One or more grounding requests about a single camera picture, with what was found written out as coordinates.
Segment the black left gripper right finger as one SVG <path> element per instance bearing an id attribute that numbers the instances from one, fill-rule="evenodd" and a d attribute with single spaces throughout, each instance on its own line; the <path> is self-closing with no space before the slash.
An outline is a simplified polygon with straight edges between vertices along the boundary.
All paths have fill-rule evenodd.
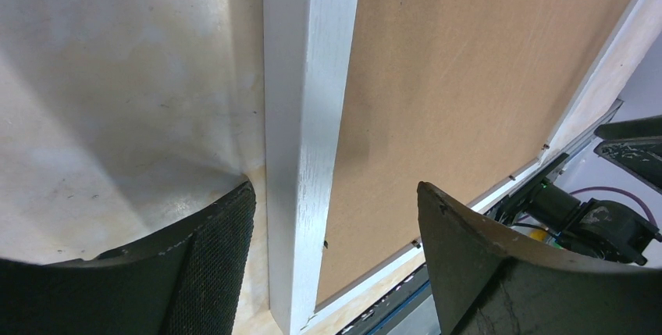
<path id="1" fill-rule="evenodd" d="M 660 270 L 553 248 L 428 182 L 417 195 L 442 333 L 660 333 Z"/>

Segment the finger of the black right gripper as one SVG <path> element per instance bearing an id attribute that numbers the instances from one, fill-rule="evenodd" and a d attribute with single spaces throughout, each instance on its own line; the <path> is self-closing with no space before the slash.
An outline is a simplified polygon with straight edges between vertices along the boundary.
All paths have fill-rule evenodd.
<path id="1" fill-rule="evenodd" d="M 594 134 L 603 140 L 661 138 L 661 116 L 602 124 Z"/>
<path id="2" fill-rule="evenodd" d="M 594 152 L 661 193 L 661 139 L 602 141 Z"/>

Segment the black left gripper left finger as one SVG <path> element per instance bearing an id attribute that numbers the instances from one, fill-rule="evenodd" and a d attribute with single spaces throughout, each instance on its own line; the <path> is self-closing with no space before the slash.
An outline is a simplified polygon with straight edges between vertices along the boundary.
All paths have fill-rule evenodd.
<path id="1" fill-rule="evenodd" d="M 230 334 L 254 228 L 243 182 L 91 260 L 1 262 L 4 334 Z"/>

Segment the brown frame backing board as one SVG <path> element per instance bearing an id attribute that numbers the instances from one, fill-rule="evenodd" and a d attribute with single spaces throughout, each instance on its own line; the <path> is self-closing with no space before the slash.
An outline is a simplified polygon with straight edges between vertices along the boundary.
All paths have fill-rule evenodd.
<path id="1" fill-rule="evenodd" d="M 630 0 L 358 0 L 318 302 L 542 151 Z"/>

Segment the white picture frame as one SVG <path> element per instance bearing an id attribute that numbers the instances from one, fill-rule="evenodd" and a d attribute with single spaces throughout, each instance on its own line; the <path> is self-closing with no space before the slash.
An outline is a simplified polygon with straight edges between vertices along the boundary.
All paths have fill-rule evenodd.
<path id="1" fill-rule="evenodd" d="M 358 0 L 263 0 L 270 310 L 285 334 L 328 319 L 422 253 L 418 236 L 318 302 Z M 485 211 L 605 115 L 661 29 L 661 0 L 630 0 L 542 151 L 467 203 Z"/>

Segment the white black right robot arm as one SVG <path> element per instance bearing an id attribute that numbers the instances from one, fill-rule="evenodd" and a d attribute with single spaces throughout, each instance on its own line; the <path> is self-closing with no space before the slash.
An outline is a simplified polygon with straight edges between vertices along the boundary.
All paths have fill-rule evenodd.
<path id="1" fill-rule="evenodd" d="M 646 186 L 661 191 L 661 118 L 603 124 L 595 136 L 601 143 L 594 153 L 623 169 Z M 557 245 L 589 257 L 624 264 L 647 263 L 643 251 L 661 233 L 653 213 L 632 195 L 643 210 L 620 202 L 591 198 L 580 201 L 553 182 L 569 154 L 559 154 L 526 184 L 506 195 L 486 215 L 509 227 L 526 227 L 525 218 L 536 220 L 534 229 L 546 232 Z"/>

